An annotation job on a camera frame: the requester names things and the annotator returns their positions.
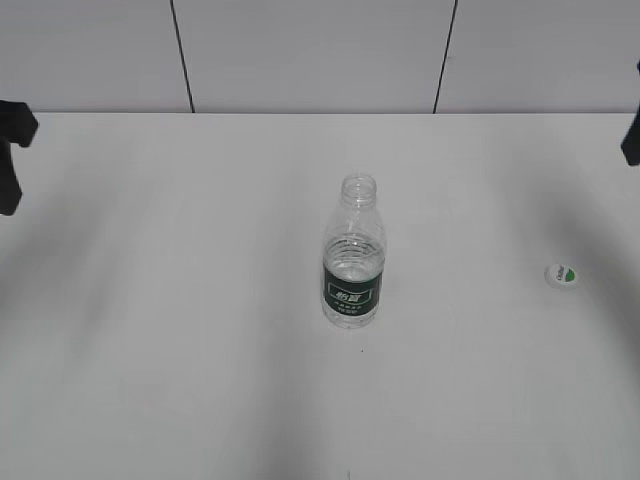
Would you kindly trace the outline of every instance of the white table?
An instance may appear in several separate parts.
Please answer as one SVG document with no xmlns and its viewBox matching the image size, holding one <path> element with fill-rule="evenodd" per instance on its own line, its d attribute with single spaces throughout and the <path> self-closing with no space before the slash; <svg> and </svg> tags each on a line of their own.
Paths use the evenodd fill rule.
<svg viewBox="0 0 640 480">
<path fill-rule="evenodd" d="M 3 480 L 640 478 L 631 116 L 38 118 L 0 219 Z M 345 332 L 320 248 L 354 170 L 389 253 Z"/>
</svg>

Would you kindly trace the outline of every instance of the bottle cap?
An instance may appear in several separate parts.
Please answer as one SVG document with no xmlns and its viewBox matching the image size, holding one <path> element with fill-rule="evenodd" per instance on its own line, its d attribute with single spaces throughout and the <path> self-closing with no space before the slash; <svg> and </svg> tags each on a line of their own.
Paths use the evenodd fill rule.
<svg viewBox="0 0 640 480">
<path fill-rule="evenodd" d="M 569 265 L 556 263 L 544 272 L 547 283 L 554 288 L 570 289 L 578 286 L 578 275 Z"/>
</svg>

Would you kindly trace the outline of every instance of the black clamp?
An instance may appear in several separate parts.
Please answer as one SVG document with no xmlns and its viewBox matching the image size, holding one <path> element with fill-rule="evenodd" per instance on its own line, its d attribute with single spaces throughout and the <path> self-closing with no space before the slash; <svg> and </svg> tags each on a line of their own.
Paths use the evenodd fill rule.
<svg viewBox="0 0 640 480">
<path fill-rule="evenodd" d="M 629 133 L 622 141 L 622 153 L 627 157 L 629 165 L 632 167 L 640 165 L 640 107 L 638 107 L 638 113 L 631 124 Z"/>
<path fill-rule="evenodd" d="M 38 121 L 26 103 L 0 100 L 0 214 L 13 215 L 18 208 L 22 190 L 13 168 L 11 144 L 23 148 L 31 145 L 38 130 Z"/>
</svg>

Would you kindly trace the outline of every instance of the clear plastic bottle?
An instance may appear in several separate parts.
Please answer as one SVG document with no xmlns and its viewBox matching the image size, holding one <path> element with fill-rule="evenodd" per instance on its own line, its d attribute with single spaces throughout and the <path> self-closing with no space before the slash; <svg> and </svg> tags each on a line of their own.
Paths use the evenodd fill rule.
<svg viewBox="0 0 640 480">
<path fill-rule="evenodd" d="M 325 231 L 322 307 L 339 327 L 363 327 L 378 310 L 387 238 L 376 190 L 370 175 L 347 176 Z"/>
</svg>

